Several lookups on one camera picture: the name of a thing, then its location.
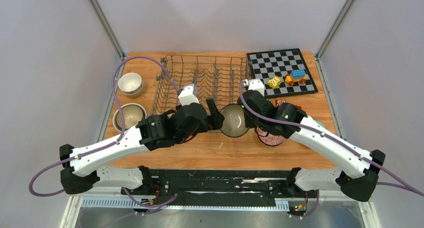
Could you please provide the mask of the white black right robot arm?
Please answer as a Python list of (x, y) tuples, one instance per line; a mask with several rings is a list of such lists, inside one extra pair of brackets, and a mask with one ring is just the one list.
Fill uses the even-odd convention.
[(255, 90), (240, 90), (239, 94), (237, 102), (243, 106), (245, 116), (254, 126), (303, 144), (336, 164), (335, 169), (292, 168), (285, 181), (285, 189), (290, 196), (326, 190), (341, 191), (359, 202), (369, 201), (386, 157), (383, 152), (355, 147), (293, 104), (283, 103), (275, 107)]

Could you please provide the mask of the blue white zigzag bowl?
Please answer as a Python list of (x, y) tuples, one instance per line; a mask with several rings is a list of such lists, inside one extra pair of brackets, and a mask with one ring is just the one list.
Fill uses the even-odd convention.
[(263, 131), (259, 128), (257, 129), (257, 136), (263, 144), (270, 146), (270, 147), (279, 146), (284, 141), (283, 136), (273, 135), (273, 134), (265, 132), (265, 131)]

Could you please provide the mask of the mint green leaf bowl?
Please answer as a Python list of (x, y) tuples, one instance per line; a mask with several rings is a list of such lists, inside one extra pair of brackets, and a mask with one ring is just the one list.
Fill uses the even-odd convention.
[(318, 123), (320, 126), (322, 126), (323, 128), (327, 128), (326, 127), (326, 125), (323, 123), (323, 122), (321, 122), (321, 121), (319, 121), (319, 120), (315, 120), (315, 122), (316, 123)]

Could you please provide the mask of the dark blue floral bowl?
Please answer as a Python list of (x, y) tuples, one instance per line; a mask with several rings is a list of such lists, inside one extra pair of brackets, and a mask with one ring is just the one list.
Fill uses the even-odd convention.
[(243, 136), (248, 132), (245, 123), (245, 114), (243, 108), (238, 104), (229, 104), (225, 106), (220, 113), (224, 117), (224, 121), (220, 131), (232, 138)]

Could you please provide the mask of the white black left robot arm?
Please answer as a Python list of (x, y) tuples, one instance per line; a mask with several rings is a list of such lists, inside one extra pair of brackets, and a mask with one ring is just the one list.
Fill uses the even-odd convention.
[(134, 154), (158, 148), (183, 144), (199, 133), (219, 130), (224, 116), (213, 99), (206, 101), (208, 109), (198, 103), (179, 106), (160, 115), (150, 115), (117, 135), (96, 144), (75, 148), (69, 144), (60, 147), (64, 161), (60, 182), (69, 195), (81, 194), (94, 187), (121, 187), (149, 194), (153, 179), (149, 168), (114, 168), (109, 164)]

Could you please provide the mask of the beige bowl with flower sprig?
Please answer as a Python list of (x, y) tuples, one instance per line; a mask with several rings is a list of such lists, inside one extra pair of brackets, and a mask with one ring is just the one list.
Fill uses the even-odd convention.
[(118, 80), (118, 88), (125, 93), (134, 93), (143, 86), (142, 77), (138, 73), (130, 72), (124, 74)]

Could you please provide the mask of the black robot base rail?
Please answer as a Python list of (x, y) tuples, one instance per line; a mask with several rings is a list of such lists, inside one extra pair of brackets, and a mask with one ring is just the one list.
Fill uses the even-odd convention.
[(288, 170), (175, 170), (151, 169), (151, 178), (135, 196), (153, 196), (160, 204), (171, 196), (176, 206), (274, 207), (276, 198), (316, 198), (317, 192), (287, 187)]

